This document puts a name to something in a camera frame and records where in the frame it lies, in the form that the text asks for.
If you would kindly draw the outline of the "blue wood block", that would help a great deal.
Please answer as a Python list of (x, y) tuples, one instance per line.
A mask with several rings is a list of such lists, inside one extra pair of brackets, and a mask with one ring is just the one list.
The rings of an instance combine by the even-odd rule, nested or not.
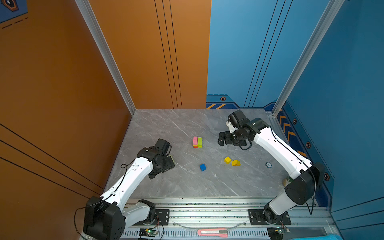
[(200, 165), (200, 170), (203, 172), (205, 171), (207, 168), (206, 168), (206, 165), (205, 164), (201, 164)]

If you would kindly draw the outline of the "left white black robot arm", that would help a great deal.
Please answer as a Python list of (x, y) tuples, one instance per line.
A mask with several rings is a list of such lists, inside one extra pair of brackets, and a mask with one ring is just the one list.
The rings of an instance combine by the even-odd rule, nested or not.
[(156, 222), (156, 205), (147, 200), (139, 200), (123, 210), (133, 192), (145, 179), (154, 179), (175, 167), (170, 155), (172, 146), (163, 140), (152, 147), (141, 149), (129, 164), (122, 164), (123, 176), (100, 197), (91, 197), (82, 208), (85, 211), (83, 231), (78, 232), (82, 239), (90, 236), (96, 240), (118, 240), (125, 228), (137, 223), (150, 225)]

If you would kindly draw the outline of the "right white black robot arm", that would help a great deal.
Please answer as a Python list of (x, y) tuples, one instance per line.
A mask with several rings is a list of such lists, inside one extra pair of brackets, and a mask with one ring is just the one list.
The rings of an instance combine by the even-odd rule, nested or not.
[(280, 221), (291, 208), (314, 200), (323, 184), (325, 167), (313, 163), (285, 143), (272, 127), (260, 118), (249, 120), (242, 111), (228, 116), (228, 131), (220, 132), (220, 146), (233, 145), (248, 150), (253, 144), (265, 149), (292, 179), (284, 190), (264, 206), (262, 217), (270, 225)]

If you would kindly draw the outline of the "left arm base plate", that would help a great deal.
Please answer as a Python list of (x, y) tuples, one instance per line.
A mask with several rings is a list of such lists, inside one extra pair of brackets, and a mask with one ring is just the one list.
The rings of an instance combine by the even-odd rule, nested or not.
[(149, 221), (141, 221), (134, 226), (155, 226), (158, 221), (160, 221), (160, 225), (167, 226), (170, 220), (170, 210), (169, 209), (156, 209), (156, 214), (154, 219)]

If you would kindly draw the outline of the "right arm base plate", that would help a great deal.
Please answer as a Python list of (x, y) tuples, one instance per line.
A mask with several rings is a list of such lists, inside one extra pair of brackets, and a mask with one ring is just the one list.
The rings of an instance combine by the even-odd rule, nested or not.
[(252, 226), (267, 226), (267, 225), (285, 225), (285, 226), (290, 226), (292, 224), (291, 218), (289, 216), (289, 213), (286, 211), (284, 212), (281, 216), (277, 217), (276, 221), (273, 223), (269, 223), (267, 221), (267, 218), (263, 214), (264, 210), (262, 209), (249, 209), (248, 210), (248, 215), (249, 215), (249, 220), (250, 224)]

